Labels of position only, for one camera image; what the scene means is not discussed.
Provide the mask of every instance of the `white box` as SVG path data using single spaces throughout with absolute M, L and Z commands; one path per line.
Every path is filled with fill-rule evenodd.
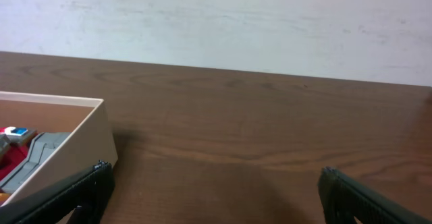
M 3 205 L 90 167 L 99 159 L 113 166 L 117 161 L 103 99 L 0 92 L 0 127 L 7 126 L 71 134 Z

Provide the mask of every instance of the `wood grain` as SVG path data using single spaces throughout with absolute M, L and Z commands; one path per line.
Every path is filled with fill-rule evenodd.
M 326 165 L 432 219 L 428 87 L 15 53 L 0 66 L 0 90 L 107 101 L 119 161 L 103 223 L 323 223 Z

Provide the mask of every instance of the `red object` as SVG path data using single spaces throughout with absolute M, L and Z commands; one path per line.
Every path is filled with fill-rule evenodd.
M 11 144 L 10 149 L 3 156 L 0 162 L 0 180 L 6 177 L 26 158 L 27 154 L 23 153 L 23 148 L 25 148 L 25 146 L 19 147 L 15 144 Z

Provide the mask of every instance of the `tabletop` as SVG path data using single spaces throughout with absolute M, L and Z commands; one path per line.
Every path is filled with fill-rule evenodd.
M 0 90 L 106 100 L 119 160 L 102 223 L 324 223 L 328 165 L 432 219 L 429 87 L 5 52 L 0 66 Z

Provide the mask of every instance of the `white wall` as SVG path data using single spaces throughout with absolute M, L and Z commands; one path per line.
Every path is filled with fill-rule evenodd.
M 0 0 L 0 50 L 432 86 L 432 0 Z

